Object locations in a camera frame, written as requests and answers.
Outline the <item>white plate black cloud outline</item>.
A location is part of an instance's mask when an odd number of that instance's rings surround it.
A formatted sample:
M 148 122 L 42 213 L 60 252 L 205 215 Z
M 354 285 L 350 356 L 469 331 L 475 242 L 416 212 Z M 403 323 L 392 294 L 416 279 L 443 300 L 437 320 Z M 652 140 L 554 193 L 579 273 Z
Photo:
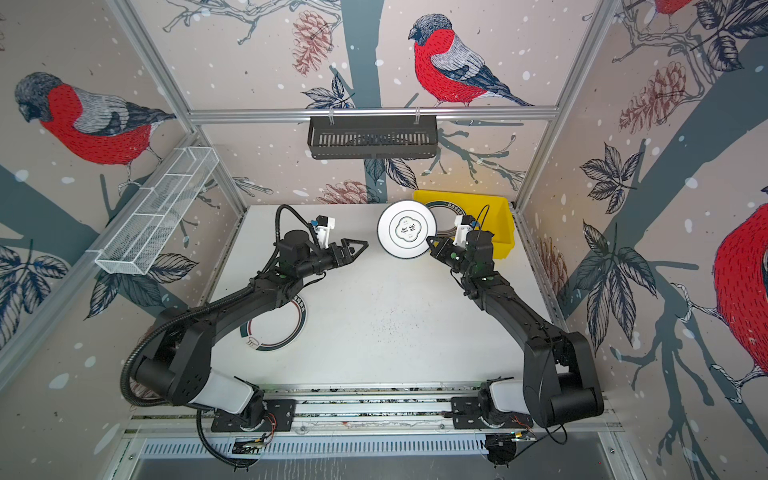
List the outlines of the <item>white plate black cloud outline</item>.
M 376 233 L 386 253 L 397 259 L 410 260 L 428 251 L 427 238 L 436 235 L 437 223 L 424 204 L 402 200 L 381 213 Z

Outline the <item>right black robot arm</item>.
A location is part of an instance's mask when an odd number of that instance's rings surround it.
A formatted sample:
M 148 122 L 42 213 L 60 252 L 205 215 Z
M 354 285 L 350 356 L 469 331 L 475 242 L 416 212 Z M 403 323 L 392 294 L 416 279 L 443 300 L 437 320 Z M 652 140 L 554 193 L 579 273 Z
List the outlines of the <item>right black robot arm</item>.
M 495 269 L 493 234 L 472 230 L 464 245 L 449 237 L 427 239 L 430 255 L 460 275 L 464 295 L 495 318 L 523 351 L 520 394 L 540 427 L 598 417 L 604 400 L 590 345 L 530 307 Z

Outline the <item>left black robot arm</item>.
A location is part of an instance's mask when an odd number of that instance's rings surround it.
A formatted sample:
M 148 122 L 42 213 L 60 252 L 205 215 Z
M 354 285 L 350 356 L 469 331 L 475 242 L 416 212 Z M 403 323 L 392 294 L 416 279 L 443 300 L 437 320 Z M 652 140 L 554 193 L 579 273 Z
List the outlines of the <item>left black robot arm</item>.
M 187 310 L 155 329 L 128 355 L 120 375 L 123 398 L 137 407 L 161 405 L 217 409 L 242 416 L 258 388 L 212 370 L 213 347 L 250 320 L 292 302 L 305 279 L 352 264 L 369 246 L 343 238 L 322 246 L 304 230 L 275 242 L 265 268 L 219 300 Z

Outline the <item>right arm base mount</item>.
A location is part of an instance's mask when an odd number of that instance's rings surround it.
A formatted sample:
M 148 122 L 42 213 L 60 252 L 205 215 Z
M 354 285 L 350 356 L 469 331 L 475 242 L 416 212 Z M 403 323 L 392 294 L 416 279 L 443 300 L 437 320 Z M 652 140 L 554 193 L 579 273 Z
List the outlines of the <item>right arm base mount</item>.
M 450 409 L 443 414 L 457 430 L 524 429 L 534 426 L 532 417 L 522 412 L 502 412 L 485 394 L 450 399 Z

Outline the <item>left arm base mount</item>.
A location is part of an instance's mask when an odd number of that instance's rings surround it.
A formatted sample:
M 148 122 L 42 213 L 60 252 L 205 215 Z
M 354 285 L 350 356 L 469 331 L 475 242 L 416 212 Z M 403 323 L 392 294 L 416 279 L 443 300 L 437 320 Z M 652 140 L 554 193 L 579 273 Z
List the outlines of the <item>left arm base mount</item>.
M 297 402 L 293 399 L 259 400 L 241 414 L 217 410 L 211 424 L 215 433 L 288 432 Z

